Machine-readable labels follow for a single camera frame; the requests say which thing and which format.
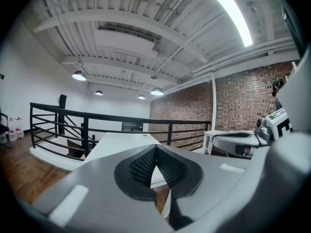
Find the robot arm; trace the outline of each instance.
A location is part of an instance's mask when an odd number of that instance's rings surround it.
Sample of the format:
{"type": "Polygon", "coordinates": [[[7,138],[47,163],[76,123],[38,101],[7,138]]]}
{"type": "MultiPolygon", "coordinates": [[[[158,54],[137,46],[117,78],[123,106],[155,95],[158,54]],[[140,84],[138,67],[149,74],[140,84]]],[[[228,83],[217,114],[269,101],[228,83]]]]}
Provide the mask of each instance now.
{"type": "Polygon", "coordinates": [[[284,108],[259,118],[254,132],[235,131],[214,135],[215,147],[237,157],[249,158],[260,147],[270,146],[275,140],[293,131],[284,108]]]}

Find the ceiling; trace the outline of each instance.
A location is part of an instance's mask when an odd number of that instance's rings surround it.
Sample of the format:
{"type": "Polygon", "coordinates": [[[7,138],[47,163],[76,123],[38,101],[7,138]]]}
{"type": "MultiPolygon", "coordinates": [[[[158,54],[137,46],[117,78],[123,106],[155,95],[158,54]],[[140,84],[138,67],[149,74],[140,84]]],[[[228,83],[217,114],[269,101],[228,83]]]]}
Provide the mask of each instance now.
{"type": "Polygon", "coordinates": [[[261,60],[296,58],[277,0],[235,2],[252,36],[247,48],[217,0],[32,0],[30,7],[33,33],[49,36],[68,71],[82,70],[90,83],[149,93],[245,62],[259,67],[261,60]]]}

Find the brick wall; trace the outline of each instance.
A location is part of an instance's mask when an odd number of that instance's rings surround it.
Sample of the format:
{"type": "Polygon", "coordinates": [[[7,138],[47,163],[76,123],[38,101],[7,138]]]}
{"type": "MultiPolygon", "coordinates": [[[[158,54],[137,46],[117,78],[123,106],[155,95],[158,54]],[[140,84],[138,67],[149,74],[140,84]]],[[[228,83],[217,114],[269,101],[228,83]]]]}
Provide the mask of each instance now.
{"type": "Polygon", "coordinates": [[[259,117],[275,111],[271,81],[292,71],[291,62],[259,67],[216,79],[217,130],[252,130],[259,117]]]}
{"type": "MultiPolygon", "coordinates": [[[[271,81],[289,75],[291,62],[259,67],[216,79],[217,130],[252,130],[259,117],[275,110],[275,98],[272,97],[271,81]]],[[[202,83],[181,91],[171,93],[151,102],[150,118],[178,120],[210,120],[212,117],[212,86],[202,83]]],[[[175,125],[173,130],[200,129],[202,125],[175,125]]],[[[149,131],[167,131],[167,125],[149,125],[149,131]]],[[[203,131],[172,134],[172,139],[200,135],[203,131]]],[[[157,140],[166,140],[166,134],[153,135],[157,140]]],[[[203,137],[172,142],[180,146],[203,140],[203,137]]],[[[189,150],[202,143],[184,147],[189,150]]]]}
{"type": "MultiPolygon", "coordinates": [[[[198,84],[181,91],[168,94],[151,102],[150,118],[174,120],[210,120],[212,117],[212,86],[211,83],[198,84]]],[[[203,129],[205,125],[173,125],[173,131],[203,129]]],[[[167,131],[168,125],[149,124],[149,131],[167,131]]],[[[172,139],[201,135],[204,131],[173,133],[172,139]]],[[[167,134],[154,134],[158,141],[167,139],[167,134]]],[[[172,142],[172,146],[181,146],[203,140],[203,137],[172,142]]],[[[201,143],[184,147],[190,150],[199,147],[201,143]]]]}

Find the white table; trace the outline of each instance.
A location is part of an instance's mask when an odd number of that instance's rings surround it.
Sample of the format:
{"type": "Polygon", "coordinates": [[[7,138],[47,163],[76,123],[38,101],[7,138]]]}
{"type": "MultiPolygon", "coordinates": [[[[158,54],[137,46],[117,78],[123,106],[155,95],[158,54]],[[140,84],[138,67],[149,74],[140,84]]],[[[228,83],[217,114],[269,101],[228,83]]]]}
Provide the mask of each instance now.
{"type": "MultiPolygon", "coordinates": [[[[150,144],[161,143],[155,140],[150,134],[105,133],[83,163],[85,164],[94,159],[150,144]]],[[[151,188],[165,184],[166,182],[161,172],[155,167],[151,179],[151,188]]]]}
{"type": "Polygon", "coordinates": [[[222,134],[226,133],[226,131],[220,131],[220,130],[209,130],[204,132],[204,141],[203,141],[203,153],[212,153],[213,143],[212,143],[212,137],[216,134],[222,134]],[[209,137],[209,143],[208,148],[206,148],[207,138],[209,137]]]}

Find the railing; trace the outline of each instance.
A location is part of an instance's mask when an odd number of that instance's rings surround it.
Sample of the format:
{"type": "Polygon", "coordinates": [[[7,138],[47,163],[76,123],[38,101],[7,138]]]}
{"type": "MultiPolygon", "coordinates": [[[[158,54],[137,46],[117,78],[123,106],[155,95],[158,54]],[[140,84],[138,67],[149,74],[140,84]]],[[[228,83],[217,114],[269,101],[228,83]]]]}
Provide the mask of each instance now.
{"type": "MultiPolygon", "coordinates": [[[[210,125],[210,121],[183,121],[183,120],[164,120],[164,119],[146,119],[146,118],[125,117],[125,116],[111,116],[111,115],[101,115],[101,114],[94,114],[94,113],[71,111],[71,110],[62,109],[59,106],[30,103],[30,129],[31,129],[31,140],[32,140],[33,147],[35,148],[36,146],[38,146],[38,147],[43,148],[49,152],[52,152],[52,153],[55,153],[55,154],[58,154],[61,156],[65,156],[65,157],[68,157],[71,159],[81,160],[81,161],[82,161],[82,159],[80,159],[80,158],[77,158],[74,156],[64,155],[64,154],[55,152],[53,150],[50,150],[46,147],[43,147],[42,145],[39,145],[38,142],[39,141],[45,141],[45,142],[48,142],[48,143],[53,144],[53,145],[57,145],[57,146],[62,147],[62,148],[66,148],[72,152],[81,152],[85,155],[85,157],[87,157],[88,154],[90,153],[90,150],[91,150],[89,147],[89,143],[92,144],[92,147],[95,147],[95,145],[99,142],[98,140],[95,140],[95,135],[93,135],[92,138],[90,136],[88,136],[89,132],[126,133],[126,134],[146,134],[146,133],[148,133],[148,134],[167,134],[167,139],[165,141],[160,141],[160,143],[166,143],[167,145],[171,145],[172,142],[188,140],[188,139],[193,139],[193,138],[198,138],[198,137],[204,136],[203,134],[200,134],[200,135],[195,135],[195,136],[190,136],[190,137],[172,139],[173,133],[207,131],[208,125],[210,125]],[[52,114],[34,115],[33,114],[34,108],[39,109],[39,110],[43,110],[45,112],[51,112],[52,114]],[[54,120],[43,118],[43,117],[48,117],[48,116],[54,116],[54,120]],[[70,119],[69,116],[83,118],[83,123],[81,123],[81,127],[77,126],[73,122],[73,120],[70,119]],[[33,118],[35,118],[37,120],[41,120],[43,122],[33,123],[33,118]],[[142,124],[144,124],[144,123],[168,124],[168,131],[153,131],[153,132],[135,132],[135,131],[133,131],[133,132],[129,132],[129,131],[93,129],[93,128],[89,128],[89,126],[88,126],[89,119],[104,120],[104,121],[116,121],[116,122],[135,122],[135,123],[139,122],[142,124]],[[43,129],[41,127],[38,127],[38,125],[48,124],[48,123],[53,124],[54,126],[52,128],[49,128],[49,129],[43,129]],[[199,128],[199,129],[173,131],[173,125],[176,125],[176,124],[179,124],[179,125],[181,125],[181,124],[193,124],[193,125],[200,124],[201,125],[202,124],[203,127],[199,128]],[[70,133],[73,136],[65,135],[65,131],[67,131],[68,133],[70,133]],[[41,133],[41,132],[46,132],[46,133],[49,133],[50,135],[47,137],[38,136],[37,134],[41,133]],[[82,148],[65,146],[65,145],[62,145],[62,144],[59,144],[59,143],[56,143],[56,142],[53,142],[53,141],[50,141],[47,139],[53,135],[55,137],[61,136],[63,138],[67,138],[70,140],[81,141],[82,148]]],[[[187,147],[187,146],[195,145],[195,144],[198,144],[201,142],[203,142],[203,140],[188,143],[188,144],[177,146],[177,147],[178,148],[187,147]]],[[[201,147],[202,146],[193,148],[190,151],[199,149],[201,147]]]]}

